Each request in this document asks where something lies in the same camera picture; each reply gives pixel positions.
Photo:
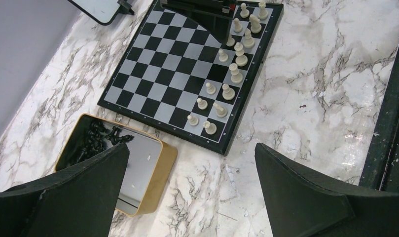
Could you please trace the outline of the white pawn chess piece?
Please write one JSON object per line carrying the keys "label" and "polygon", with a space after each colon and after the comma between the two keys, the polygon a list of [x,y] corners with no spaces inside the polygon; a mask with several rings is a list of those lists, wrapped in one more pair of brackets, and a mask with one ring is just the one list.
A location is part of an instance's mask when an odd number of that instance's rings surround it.
{"label": "white pawn chess piece", "polygon": [[241,3],[240,8],[241,8],[240,16],[242,18],[249,17],[250,11],[247,9],[247,5],[245,3]]}

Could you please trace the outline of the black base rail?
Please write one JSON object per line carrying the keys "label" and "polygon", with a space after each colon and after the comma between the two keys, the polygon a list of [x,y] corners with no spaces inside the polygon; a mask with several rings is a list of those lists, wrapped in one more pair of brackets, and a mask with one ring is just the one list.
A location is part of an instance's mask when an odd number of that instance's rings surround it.
{"label": "black base rail", "polygon": [[359,186],[399,193],[399,46]]}

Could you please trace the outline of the white knight chess piece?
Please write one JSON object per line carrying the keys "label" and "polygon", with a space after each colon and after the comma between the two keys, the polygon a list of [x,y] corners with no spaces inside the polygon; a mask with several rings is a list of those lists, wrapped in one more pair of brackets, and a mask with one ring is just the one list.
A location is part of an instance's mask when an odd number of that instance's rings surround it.
{"label": "white knight chess piece", "polygon": [[227,116],[227,109],[225,107],[223,107],[222,105],[220,105],[219,103],[214,102],[213,107],[215,108],[216,115],[219,118],[223,118],[223,117]]}

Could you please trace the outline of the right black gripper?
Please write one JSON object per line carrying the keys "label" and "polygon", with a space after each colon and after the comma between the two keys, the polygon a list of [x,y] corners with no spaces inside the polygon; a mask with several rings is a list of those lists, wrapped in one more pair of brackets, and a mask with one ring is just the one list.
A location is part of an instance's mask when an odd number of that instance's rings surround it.
{"label": "right black gripper", "polygon": [[220,43],[228,41],[236,0],[161,0],[164,9],[181,14],[210,32]]}

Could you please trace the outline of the white queen chess piece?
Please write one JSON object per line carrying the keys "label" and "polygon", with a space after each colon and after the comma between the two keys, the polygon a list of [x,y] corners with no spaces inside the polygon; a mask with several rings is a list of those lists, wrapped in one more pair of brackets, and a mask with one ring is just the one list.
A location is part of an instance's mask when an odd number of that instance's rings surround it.
{"label": "white queen chess piece", "polygon": [[234,46],[234,50],[235,50],[235,63],[239,66],[239,67],[243,67],[245,65],[247,65],[248,63],[248,58],[245,55],[244,49],[243,49],[243,45],[240,42],[237,42]]}

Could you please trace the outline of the small whiteboard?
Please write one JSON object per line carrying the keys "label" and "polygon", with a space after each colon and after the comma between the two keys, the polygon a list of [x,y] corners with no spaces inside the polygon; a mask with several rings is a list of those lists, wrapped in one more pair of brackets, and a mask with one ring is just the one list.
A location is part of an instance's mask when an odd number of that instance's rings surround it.
{"label": "small whiteboard", "polygon": [[69,2],[103,26],[110,25],[119,13],[135,15],[132,4],[127,0],[69,0]]}

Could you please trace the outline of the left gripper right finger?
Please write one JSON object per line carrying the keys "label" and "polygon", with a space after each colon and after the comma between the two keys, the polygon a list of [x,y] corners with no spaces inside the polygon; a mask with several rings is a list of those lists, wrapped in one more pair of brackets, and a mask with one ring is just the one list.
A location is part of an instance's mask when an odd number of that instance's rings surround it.
{"label": "left gripper right finger", "polygon": [[399,237],[399,194],[352,185],[277,152],[254,150],[275,237]]}

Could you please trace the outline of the black white chessboard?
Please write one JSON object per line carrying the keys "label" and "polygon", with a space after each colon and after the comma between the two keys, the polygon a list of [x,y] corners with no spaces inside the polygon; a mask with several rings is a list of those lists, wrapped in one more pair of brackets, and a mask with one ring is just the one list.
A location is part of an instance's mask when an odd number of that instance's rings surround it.
{"label": "black white chessboard", "polygon": [[[178,13],[163,9],[154,1],[121,58],[98,105],[170,133],[205,149],[227,155],[249,98],[284,13],[282,4],[267,3],[268,18],[261,31],[252,34],[253,48],[245,48],[247,65],[240,67],[243,81],[231,81],[229,65],[235,63],[235,50],[218,42],[206,29]],[[228,54],[220,62],[218,50]],[[216,93],[206,92],[206,83]],[[227,101],[222,85],[228,84],[235,97]],[[205,110],[196,100],[208,102]],[[227,109],[219,118],[213,103]],[[188,115],[199,118],[191,126]],[[205,132],[205,121],[215,123],[213,135]]]}

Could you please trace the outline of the black chess pieces pile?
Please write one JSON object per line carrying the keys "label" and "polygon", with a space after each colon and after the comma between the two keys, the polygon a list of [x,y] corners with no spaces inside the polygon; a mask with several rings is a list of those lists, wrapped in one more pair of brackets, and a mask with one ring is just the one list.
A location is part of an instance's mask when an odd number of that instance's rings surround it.
{"label": "black chess pieces pile", "polygon": [[77,149],[70,160],[70,165],[85,161],[107,149],[106,140],[111,144],[129,143],[135,136],[120,136],[121,128],[113,126],[111,130],[107,129],[100,121],[93,121],[83,136],[83,144]]}

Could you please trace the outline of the yellow tin tray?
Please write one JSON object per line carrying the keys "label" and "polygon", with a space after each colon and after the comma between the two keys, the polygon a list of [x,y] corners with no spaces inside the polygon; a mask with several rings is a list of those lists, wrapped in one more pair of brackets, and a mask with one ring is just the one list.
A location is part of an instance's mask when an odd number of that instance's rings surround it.
{"label": "yellow tin tray", "polygon": [[109,130],[118,126],[122,129],[120,136],[135,136],[129,143],[124,143],[129,158],[115,209],[128,216],[153,213],[160,203],[178,150],[147,132],[82,114],[57,159],[55,171],[71,166],[70,160],[83,144],[83,136],[93,121],[102,122]]}

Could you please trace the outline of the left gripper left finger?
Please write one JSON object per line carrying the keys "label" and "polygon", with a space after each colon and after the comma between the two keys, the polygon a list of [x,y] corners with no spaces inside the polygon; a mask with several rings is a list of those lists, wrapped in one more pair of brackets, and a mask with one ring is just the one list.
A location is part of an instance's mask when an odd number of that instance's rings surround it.
{"label": "left gripper left finger", "polygon": [[0,237],[108,236],[129,154],[118,144],[0,192]]}

